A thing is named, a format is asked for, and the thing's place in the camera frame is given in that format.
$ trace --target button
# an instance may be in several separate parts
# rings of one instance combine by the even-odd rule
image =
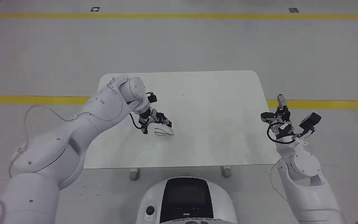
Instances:
[[[154,207],[153,206],[148,206],[145,210],[146,214],[151,216],[152,214],[154,214]]]

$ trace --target black cable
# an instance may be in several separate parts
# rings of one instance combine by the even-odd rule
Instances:
[[[133,118],[133,115],[131,113],[129,113],[130,115],[130,118],[132,118],[132,122],[133,122],[133,125],[136,129],[142,129],[142,128],[139,128],[137,125],[135,125],[135,122],[134,122],[134,118]]]
[[[276,143],[279,143],[279,144],[291,144],[291,143],[294,143],[296,140],[292,140],[292,141],[290,141],[290,142],[280,142],[280,141],[277,141],[277,140],[274,140],[273,138],[271,138],[271,136],[270,136],[270,129],[271,129],[274,125],[277,125],[277,124],[285,124],[285,123],[283,123],[283,122],[276,122],[276,123],[270,124],[270,125],[268,126],[267,132],[266,132],[268,138],[269,138],[271,141],[276,142]]]

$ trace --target cable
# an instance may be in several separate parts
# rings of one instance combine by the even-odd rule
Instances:
[[[174,134],[171,134],[171,133],[169,133],[169,132],[167,132],[166,130],[163,130],[163,129],[161,129],[161,128],[155,128],[154,129],[154,133],[157,135],[157,136],[174,136]]]
[[[277,192],[277,194],[279,194],[288,204],[290,204],[289,201],[274,187],[274,185],[273,185],[273,183],[272,183],[272,170],[274,169],[274,167],[275,167],[281,160],[282,160],[282,158],[279,159],[279,160],[272,166],[272,168],[271,168],[271,170],[270,170],[270,171],[271,171],[270,174],[269,174],[270,184],[271,184],[272,188],[275,190],[275,192]],[[317,209],[298,208],[298,209],[300,209],[300,210],[302,210],[302,211],[306,211],[306,212],[335,211],[335,212],[338,212],[338,213],[341,215],[342,220],[343,220],[343,223],[344,223],[344,224],[347,223],[345,215],[344,215],[341,211],[339,211],[339,210],[337,210],[337,209],[334,209],[334,208],[317,208]]]
[[[16,156],[11,160],[10,164],[9,164],[9,167],[8,167],[8,174],[9,174],[9,177],[12,178],[12,174],[11,174],[11,167],[13,166],[14,162],[27,150],[28,146],[29,146],[29,141],[30,141],[30,135],[29,135],[29,131],[27,130],[27,125],[26,125],[26,118],[27,118],[27,115],[29,114],[29,112],[33,109],[33,108],[38,108],[38,107],[41,107],[41,108],[46,108],[48,110],[50,110],[53,114],[55,114],[58,118],[60,118],[61,120],[63,120],[64,122],[72,122],[74,120],[77,120],[79,118],[79,116],[83,115],[83,114],[88,114],[88,115],[91,115],[91,116],[94,116],[95,118],[99,119],[99,120],[102,120],[102,121],[105,121],[105,122],[111,122],[112,120],[115,120],[116,118],[118,118],[122,111],[123,111],[123,107],[124,107],[124,104],[123,104],[123,101],[122,101],[122,98],[120,97],[120,94],[115,91],[113,88],[111,88],[109,85],[112,84],[113,80],[111,80],[106,86],[112,91],[115,93],[115,95],[118,95],[118,97],[120,98],[121,100],[121,103],[122,103],[122,106],[121,106],[121,111],[118,113],[117,116],[115,116],[114,118],[112,119],[109,119],[109,120],[106,120],[106,119],[102,119],[102,118],[99,118],[98,116],[90,113],[90,112],[82,112],[82,113],[79,113],[77,115],[75,115],[73,118],[67,120],[67,119],[64,119],[61,115],[59,115],[56,111],[54,111],[52,108],[48,107],[48,106],[45,106],[45,105],[33,105],[31,106],[30,108],[28,108],[28,110],[25,112],[25,116],[23,117],[23,126],[24,126],[24,129],[25,129],[25,134],[26,134],[26,144],[24,147],[21,147],[17,150],[17,154]]]
[[[290,142],[280,142],[280,141],[277,141],[277,140],[274,140],[273,138],[271,138],[271,136],[270,136],[270,129],[271,129],[271,127],[273,127],[274,125],[277,125],[277,124],[285,124],[285,123],[283,123],[283,122],[276,122],[276,123],[270,124],[270,125],[268,126],[267,132],[266,132],[268,138],[269,138],[271,141],[276,142],[276,143],[279,143],[279,144],[291,144],[291,143],[294,143],[296,140],[292,140],[292,141],[290,141]]]
[[[130,118],[132,119],[132,122],[133,122],[134,127],[135,127],[136,129],[142,129],[142,128],[139,128],[139,127],[135,124],[133,115],[132,115],[131,113],[129,113],[129,116],[130,116]]]

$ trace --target robotic hand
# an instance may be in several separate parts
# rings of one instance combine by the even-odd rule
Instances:
[[[299,124],[303,132],[295,134],[284,96],[279,95],[277,100],[277,111],[262,113],[261,120],[269,124],[267,136],[276,143],[277,152],[281,155],[278,169],[287,196],[285,200],[299,223],[345,223],[335,195],[321,172],[319,161],[305,149],[305,135],[315,131],[314,126],[321,117],[311,113]],[[270,130],[276,140],[271,138]],[[294,182],[302,179],[310,179],[310,185],[302,186]]]
[[[87,148],[99,134],[119,124],[132,111],[144,123],[144,133],[152,122],[171,126],[164,114],[150,107],[150,101],[153,96],[146,97],[140,78],[113,78],[79,114],[63,119],[66,124],[28,139],[12,160],[11,166],[19,174],[11,179],[0,200],[4,218],[0,223],[54,223],[59,191],[79,177]]]

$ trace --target white cable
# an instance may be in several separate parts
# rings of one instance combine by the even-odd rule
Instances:
[[[273,166],[272,166],[272,168],[271,168],[271,173],[269,174],[269,177],[270,177],[270,184],[271,184],[271,186],[272,186],[272,188],[275,190],[275,192],[277,192],[277,194],[279,194],[287,203],[289,203],[289,201],[274,187],[274,185],[272,184],[272,170],[274,169],[274,167],[280,162],[282,160],[282,158],[281,159],[279,159]],[[343,223],[344,224],[346,224],[347,222],[346,222],[346,217],[345,217],[345,215],[341,212],[341,211],[339,211],[339,210],[337,210],[337,209],[334,209],[334,208],[318,208],[318,209],[303,209],[303,208],[298,208],[298,209],[301,209],[302,211],[306,211],[306,212],[314,212],[314,211],[335,211],[335,212],[338,212],[340,215],[341,215],[341,217],[342,217],[342,220],[343,220]]]
[[[9,174],[9,177],[12,178],[12,174],[11,174],[11,167],[13,165],[13,163],[27,150],[28,146],[29,146],[29,141],[30,141],[30,135],[29,135],[29,131],[27,130],[27,125],[26,125],[26,118],[27,118],[27,115],[29,114],[30,110],[32,110],[33,108],[38,108],[38,107],[41,107],[41,108],[46,108],[48,110],[50,110],[53,114],[55,114],[58,118],[60,118],[61,120],[63,120],[64,122],[72,122],[76,119],[79,118],[79,116],[83,115],[83,114],[89,114],[91,116],[94,116],[95,118],[99,119],[99,120],[103,120],[105,122],[110,122],[112,120],[115,120],[116,118],[118,118],[122,111],[123,111],[123,107],[124,107],[124,104],[123,104],[123,101],[122,101],[122,98],[120,97],[120,94],[115,91],[114,89],[112,89],[109,85],[112,84],[112,81],[110,81],[110,83],[108,83],[106,86],[115,93],[115,95],[118,95],[118,97],[120,98],[121,100],[121,103],[122,103],[122,107],[121,107],[121,111],[118,113],[117,116],[115,116],[114,118],[112,119],[109,119],[109,120],[104,120],[104,119],[101,119],[99,118],[98,116],[90,113],[90,112],[82,112],[82,113],[79,113],[77,114],[75,117],[67,120],[67,119],[64,119],[61,115],[59,115],[56,111],[54,111],[52,108],[48,107],[48,106],[45,106],[45,105],[33,105],[31,106],[30,108],[28,108],[28,110],[25,112],[25,116],[23,117],[23,126],[24,126],[24,129],[25,129],[25,134],[26,134],[26,144],[24,147],[22,148],[19,148],[17,150],[17,154],[16,156],[11,160],[10,164],[9,164],[9,167],[8,167],[8,174]]]

